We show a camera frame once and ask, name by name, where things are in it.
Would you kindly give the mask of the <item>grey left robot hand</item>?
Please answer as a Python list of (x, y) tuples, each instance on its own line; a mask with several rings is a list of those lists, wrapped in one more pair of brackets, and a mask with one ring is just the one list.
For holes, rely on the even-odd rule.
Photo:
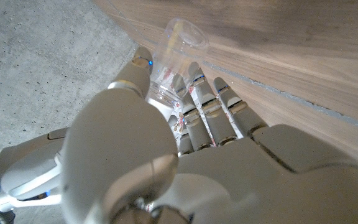
[(146, 48), (77, 115), (63, 143), (68, 223), (358, 223), (358, 162), (297, 128), (267, 126), (214, 81), (242, 139), (179, 155), (145, 101)]

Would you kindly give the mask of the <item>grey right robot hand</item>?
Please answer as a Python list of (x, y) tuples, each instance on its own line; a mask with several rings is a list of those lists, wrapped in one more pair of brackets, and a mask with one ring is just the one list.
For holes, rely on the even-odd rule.
[(42, 156), (53, 159), (55, 154), (61, 150), (67, 131), (68, 128), (57, 129), (18, 145), (5, 147), (0, 152), (0, 175), (15, 162), (33, 152), (39, 159)]

